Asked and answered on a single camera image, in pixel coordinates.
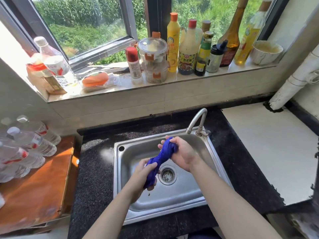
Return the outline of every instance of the sink basin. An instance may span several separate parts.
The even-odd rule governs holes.
[[[141,159],[158,155],[160,150],[157,145],[166,135],[180,136],[187,141],[195,152],[232,187],[213,144],[208,137],[197,136],[195,134],[197,128],[194,127],[190,134],[186,134],[186,129],[182,129],[115,143],[114,197],[130,179]],[[207,204],[191,173],[181,169],[170,159],[161,165],[160,170],[161,174],[157,175],[157,185],[152,191],[145,190],[130,206],[124,225]]]

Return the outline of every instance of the hand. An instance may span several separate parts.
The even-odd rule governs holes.
[[[164,142],[165,140],[162,140],[161,144],[158,145],[159,149],[162,149]],[[170,142],[178,145],[178,152],[173,154],[172,161],[182,169],[189,172],[191,165],[199,159],[199,156],[195,153],[191,145],[180,137],[174,137],[170,140]]]
[[[138,198],[141,196],[142,192],[144,191],[143,186],[146,182],[147,175],[157,166],[157,162],[154,162],[144,167],[149,160],[150,158],[145,158],[138,163],[134,170],[134,173],[122,189],[132,197],[131,203],[136,202]],[[155,178],[155,183],[152,186],[148,187],[147,190],[153,190],[156,183],[157,179]]]

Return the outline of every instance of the spice shaker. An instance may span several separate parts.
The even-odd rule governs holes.
[[[224,40],[221,44],[212,46],[206,67],[207,72],[215,73],[218,71],[222,57],[227,50],[227,43],[228,40]]]

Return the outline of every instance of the faucet spout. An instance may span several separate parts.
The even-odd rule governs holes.
[[[197,136],[208,136],[208,133],[206,133],[205,131],[203,131],[203,126],[204,126],[204,121],[207,115],[207,109],[203,108],[201,109],[199,112],[197,112],[197,114],[194,116],[193,120],[190,122],[188,128],[186,129],[186,134],[190,134],[195,126],[195,123],[197,122],[197,120],[202,117],[202,119],[200,120],[198,129],[196,131],[196,135]]]

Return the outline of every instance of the bowl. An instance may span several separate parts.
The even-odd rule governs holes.
[[[250,58],[254,64],[266,65],[273,62],[283,51],[283,47],[279,44],[259,40],[254,43]]]

